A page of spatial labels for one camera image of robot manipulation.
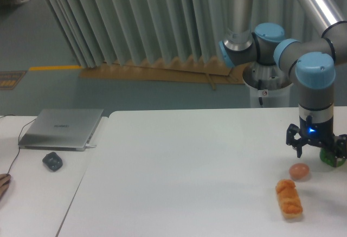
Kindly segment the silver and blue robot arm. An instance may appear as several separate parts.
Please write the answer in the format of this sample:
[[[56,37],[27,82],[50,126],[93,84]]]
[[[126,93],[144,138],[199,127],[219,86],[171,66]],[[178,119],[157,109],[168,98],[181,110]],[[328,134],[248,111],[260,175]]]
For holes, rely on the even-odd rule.
[[[346,19],[333,0],[298,0],[320,34],[302,43],[287,39],[272,23],[250,28],[253,0],[230,0],[231,18],[219,46],[225,64],[247,62],[280,69],[299,90],[299,125],[286,131],[297,156],[305,145],[320,148],[320,159],[336,168],[346,162],[346,135],[333,132],[335,67],[346,63]]]

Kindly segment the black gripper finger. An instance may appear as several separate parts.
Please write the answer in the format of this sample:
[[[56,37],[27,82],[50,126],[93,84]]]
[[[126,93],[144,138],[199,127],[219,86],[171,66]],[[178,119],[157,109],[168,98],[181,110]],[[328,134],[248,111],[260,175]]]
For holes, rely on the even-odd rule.
[[[297,157],[302,156],[302,148],[308,144],[309,138],[304,135],[301,128],[294,124],[290,124],[286,130],[286,144],[291,146],[297,153]]]
[[[346,134],[336,136],[332,145],[326,150],[333,153],[337,158],[346,159]]]

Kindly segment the person's hand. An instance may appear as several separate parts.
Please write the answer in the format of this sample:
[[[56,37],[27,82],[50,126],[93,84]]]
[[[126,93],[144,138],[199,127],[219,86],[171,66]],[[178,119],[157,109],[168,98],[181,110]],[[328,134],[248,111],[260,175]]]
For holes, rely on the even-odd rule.
[[[10,174],[1,174],[0,175],[0,198],[4,195],[4,193],[9,188],[11,182],[11,175]]]

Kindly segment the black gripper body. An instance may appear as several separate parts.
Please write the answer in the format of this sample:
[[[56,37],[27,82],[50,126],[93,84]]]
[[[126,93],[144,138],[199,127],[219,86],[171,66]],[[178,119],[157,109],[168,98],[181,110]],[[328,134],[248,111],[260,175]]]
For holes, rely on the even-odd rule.
[[[302,149],[306,144],[324,149],[332,149],[334,144],[333,117],[323,123],[313,123],[312,118],[307,116],[309,122],[302,117],[300,121],[299,143],[297,149]]]

